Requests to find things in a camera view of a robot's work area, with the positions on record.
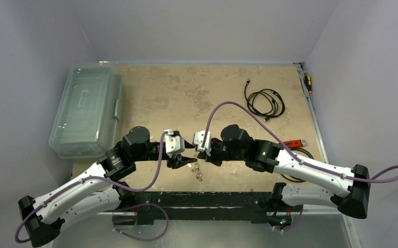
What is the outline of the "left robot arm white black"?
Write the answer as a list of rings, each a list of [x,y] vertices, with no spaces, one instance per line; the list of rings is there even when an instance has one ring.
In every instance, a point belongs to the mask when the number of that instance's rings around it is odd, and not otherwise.
[[[100,196],[97,200],[111,204],[120,211],[133,207],[134,197],[127,192],[144,192],[156,182],[163,161],[170,168],[179,168],[195,161],[183,157],[186,149],[201,145],[203,136],[186,141],[178,130],[167,129],[158,142],[150,141],[150,132],[142,126],[133,127],[121,141],[104,153],[83,173],[39,197],[24,196],[18,201],[22,222],[14,239],[17,243],[30,242],[33,247],[43,246],[60,234],[60,228],[69,217],[78,216],[76,205],[89,199],[101,188],[112,186],[114,196]],[[136,171],[136,162],[157,161],[152,181],[141,189],[132,188],[120,180]]]

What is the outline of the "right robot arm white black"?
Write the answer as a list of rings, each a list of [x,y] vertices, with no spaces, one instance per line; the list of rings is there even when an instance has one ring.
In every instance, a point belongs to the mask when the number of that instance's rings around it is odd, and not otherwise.
[[[197,131],[193,145],[198,158],[221,166],[223,162],[243,161],[256,172],[278,173],[310,182],[310,185],[278,183],[269,197],[276,210],[286,206],[320,205],[336,208],[342,214],[366,219],[370,196],[367,167],[352,168],[323,163],[293,153],[281,144],[254,139],[238,125],[225,127],[221,138]]]

